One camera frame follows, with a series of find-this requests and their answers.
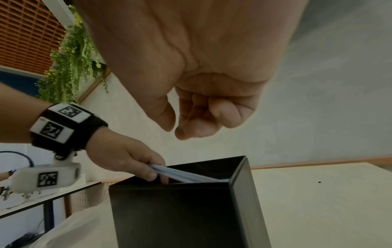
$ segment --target hanging plant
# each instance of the hanging plant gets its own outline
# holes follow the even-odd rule
[[[69,6],[75,16],[75,25],[66,27],[59,51],[53,51],[53,66],[45,72],[45,78],[37,82],[40,98],[52,103],[75,101],[74,95],[79,90],[79,82],[87,81],[88,76],[97,80],[103,77],[106,92],[104,66],[99,63],[98,51],[75,10]]]

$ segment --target ceiling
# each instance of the ceiling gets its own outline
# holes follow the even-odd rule
[[[0,0],[0,65],[43,75],[65,35],[41,0]]]

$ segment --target black box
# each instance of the black box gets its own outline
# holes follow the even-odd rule
[[[271,248],[245,156],[171,168],[230,180],[162,185],[132,177],[111,185],[119,248]]]

